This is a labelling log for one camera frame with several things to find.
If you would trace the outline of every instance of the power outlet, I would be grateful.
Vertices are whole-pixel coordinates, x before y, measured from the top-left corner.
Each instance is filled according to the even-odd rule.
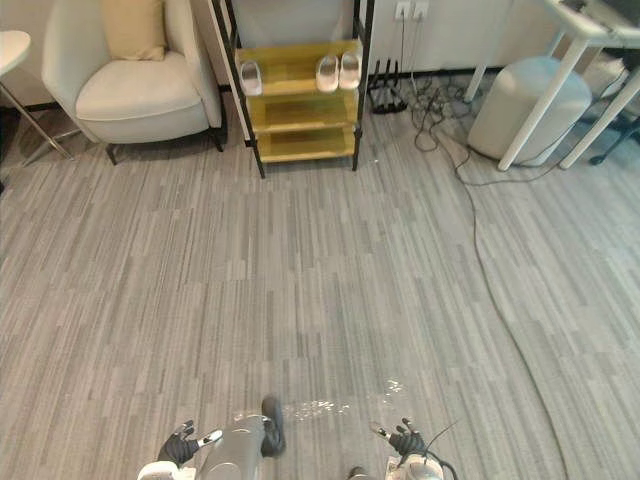
[[[409,10],[411,10],[411,2],[396,3],[396,20],[409,20]]]
[[[429,11],[429,2],[416,2],[416,6],[413,9],[413,19],[417,22],[423,22],[427,18],[427,12]]]

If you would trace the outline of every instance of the armchair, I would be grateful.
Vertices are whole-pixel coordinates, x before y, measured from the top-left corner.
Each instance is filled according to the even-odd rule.
[[[165,0],[162,61],[112,60],[100,0],[57,0],[47,24],[42,80],[94,142],[145,143],[211,130],[219,151],[227,123],[189,0]]]

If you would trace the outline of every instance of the beige pillow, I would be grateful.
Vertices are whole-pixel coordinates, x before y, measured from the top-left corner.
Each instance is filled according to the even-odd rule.
[[[162,60],[163,0],[102,0],[104,32],[111,57],[124,60]]]

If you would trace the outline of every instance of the white stool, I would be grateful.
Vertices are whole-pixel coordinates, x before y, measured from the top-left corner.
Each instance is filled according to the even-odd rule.
[[[17,30],[10,30],[6,32],[0,32],[0,77],[5,73],[13,70],[20,65],[29,54],[31,47],[31,37],[28,33],[20,32]],[[51,137],[45,132],[42,127],[36,122],[36,119],[18,102],[18,99],[11,95],[11,92],[0,83],[0,91],[7,96],[7,98],[13,103],[18,111],[24,115],[24,117],[31,122],[31,125],[42,135],[47,142],[41,145],[25,162],[24,165],[28,165],[31,162],[37,160],[37,158],[44,152],[46,148],[52,146],[62,155],[68,159],[73,157],[58,143],[58,140],[78,133],[80,130],[72,130],[70,132],[63,133],[56,137]]]
[[[560,62],[550,57],[527,58],[505,67],[471,127],[469,146],[501,159],[559,67]],[[514,164],[543,164],[590,105],[589,86],[571,72]]]

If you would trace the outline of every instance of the table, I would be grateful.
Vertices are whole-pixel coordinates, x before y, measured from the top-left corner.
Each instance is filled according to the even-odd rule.
[[[588,47],[616,47],[616,48],[639,48],[640,49],[640,28],[633,27],[625,19],[617,15],[613,10],[604,4],[593,1],[589,5],[589,12],[597,16],[600,21],[596,21],[587,15],[575,12],[560,3],[560,0],[536,0],[541,3],[547,12],[551,14],[554,21],[559,25],[553,41],[546,52],[553,54],[558,43],[564,35],[572,38],[571,45],[560,62],[560,67],[556,75],[547,86],[547,89],[538,99],[533,110],[525,120],[524,124],[516,134],[513,142],[507,149],[504,157],[498,163],[499,170],[507,170],[516,156],[527,142],[536,126],[540,122],[544,113],[553,102],[560,88],[569,77],[569,74],[576,66],[580,57]],[[482,64],[475,69],[469,88],[465,94],[465,100],[471,101],[475,96],[482,76],[491,62],[498,42],[504,33],[506,20],[513,8],[514,0],[510,0],[507,8],[501,15],[496,16],[494,25],[495,34],[490,41],[489,48]],[[593,126],[591,131],[576,145],[573,151],[560,163],[562,168],[568,168],[580,156],[589,144],[606,128],[606,126],[622,110],[624,105],[640,91],[640,72],[635,72],[627,86],[619,93],[616,99],[602,115],[600,120]]]
[[[17,30],[9,30],[0,32],[0,77],[7,72],[10,72],[15,67],[20,65],[29,55],[29,50],[31,48],[31,37],[28,33],[17,31]],[[36,119],[20,104],[17,98],[15,98],[7,88],[0,83],[0,91],[7,96],[7,98],[13,103],[13,105],[18,109],[18,111],[24,115],[24,117],[29,120],[29,122],[33,125],[33,127],[42,135],[47,143],[40,146],[26,161],[25,165],[35,161],[38,156],[43,152],[44,148],[48,145],[51,145],[58,152],[60,152],[63,156],[68,159],[72,159],[73,157],[69,152],[67,152],[62,146],[58,143],[58,140],[68,137],[70,135],[74,135],[78,133],[80,130],[72,130],[71,132],[63,133],[62,135],[58,135],[56,137],[51,137],[47,132],[45,132],[42,127],[36,122]]]

